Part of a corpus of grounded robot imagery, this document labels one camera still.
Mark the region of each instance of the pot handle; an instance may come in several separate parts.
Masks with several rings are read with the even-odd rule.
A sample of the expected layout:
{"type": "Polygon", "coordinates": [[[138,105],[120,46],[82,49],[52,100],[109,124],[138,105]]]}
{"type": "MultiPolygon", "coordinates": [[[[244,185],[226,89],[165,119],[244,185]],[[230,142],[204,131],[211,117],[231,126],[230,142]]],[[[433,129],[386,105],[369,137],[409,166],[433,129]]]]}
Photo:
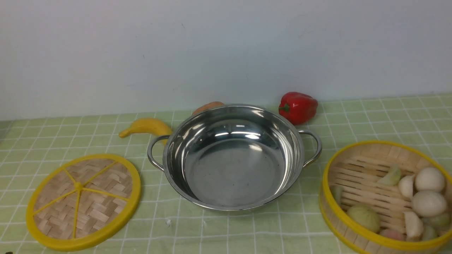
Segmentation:
{"type": "Polygon", "coordinates": [[[304,168],[319,158],[320,154],[322,153],[322,141],[320,140],[320,137],[317,134],[315,134],[311,131],[299,130],[298,133],[307,134],[307,135],[313,137],[315,139],[315,141],[317,142],[317,151],[315,151],[315,154],[309,160],[305,161],[305,163],[303,164],[303,168],[304,168]]]}
{"type": "Polygon", "coordinates": [[[154,147],[154,145],[159,142],[160,140],[163,139],[168,139],[170,136],[169,135],[163,135],[163,136],[158,136],[157,138],[155,138],[153,141],[150,142],[149,146],[147,147],[147,158],[149,159],[149,161],[151,162],[152,165],[154,165],[156,168],[163,170],[163,165],[158,163],[154,157],[152,156],[152,148],[154,147]]]}

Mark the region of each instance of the pepper stem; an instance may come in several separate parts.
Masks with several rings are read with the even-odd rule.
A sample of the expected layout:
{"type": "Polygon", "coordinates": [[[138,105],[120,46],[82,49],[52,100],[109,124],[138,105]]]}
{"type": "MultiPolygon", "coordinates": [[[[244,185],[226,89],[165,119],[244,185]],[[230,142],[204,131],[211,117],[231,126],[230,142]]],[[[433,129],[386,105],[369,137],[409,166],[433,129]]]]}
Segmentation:
{"type": "Polygon", "coordinates": [[[286,111],[286,112],[289,112],[289,109],[290,109],[290,107],[289,107],[289,104],[285,104],[284,105],[284,107],[279,107],[279,109],[282,109],[282,110],[284,110],[284,111],[286,111]]]}

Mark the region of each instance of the potato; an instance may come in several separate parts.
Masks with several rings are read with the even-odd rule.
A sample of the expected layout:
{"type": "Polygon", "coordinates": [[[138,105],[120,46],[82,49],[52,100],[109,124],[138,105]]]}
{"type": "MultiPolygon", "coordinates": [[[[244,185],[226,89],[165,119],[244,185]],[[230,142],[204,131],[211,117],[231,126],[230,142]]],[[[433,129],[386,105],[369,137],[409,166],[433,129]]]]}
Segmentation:
{"type": "Polygon", "coordinates": [[[196,109],[192,115],[196,115],[198,113],[201,113],[202,111],[208,110],[210,108],[218,107],[221,105],[224,105],[224,103],[219,102],[219,101],[214,101],[214,102],[208,103],[208,104],[203,105],[203,106],[199,107],[198,109],[196,109]]]}

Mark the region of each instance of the toy banana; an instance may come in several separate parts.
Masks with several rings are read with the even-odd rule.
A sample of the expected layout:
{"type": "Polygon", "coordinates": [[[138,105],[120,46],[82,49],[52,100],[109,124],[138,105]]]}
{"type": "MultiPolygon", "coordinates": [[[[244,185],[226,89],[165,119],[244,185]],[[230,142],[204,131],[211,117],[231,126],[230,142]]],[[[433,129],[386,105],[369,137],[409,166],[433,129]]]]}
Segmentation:
{"type": "Polygon", "coordinates": [[[163,121],[156,118],[140,118],[132,122],[129,128],[119,133],[120,138],[124,138],[133,133],[150,133],[157,136],[171,135],[173,131],[163,121]]]}

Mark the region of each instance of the red bell pepper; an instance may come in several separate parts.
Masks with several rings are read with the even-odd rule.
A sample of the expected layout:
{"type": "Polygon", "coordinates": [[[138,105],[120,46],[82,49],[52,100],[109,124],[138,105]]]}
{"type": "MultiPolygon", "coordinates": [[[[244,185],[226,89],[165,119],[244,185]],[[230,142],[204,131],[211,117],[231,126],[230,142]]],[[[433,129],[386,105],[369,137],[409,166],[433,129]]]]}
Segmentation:
{"type": "Polygon", "coordinates": [[[300,125],[315,116],[319,103],[307,94],[288,92],[281,98],[279,114],[293,125],[300,125]]]}

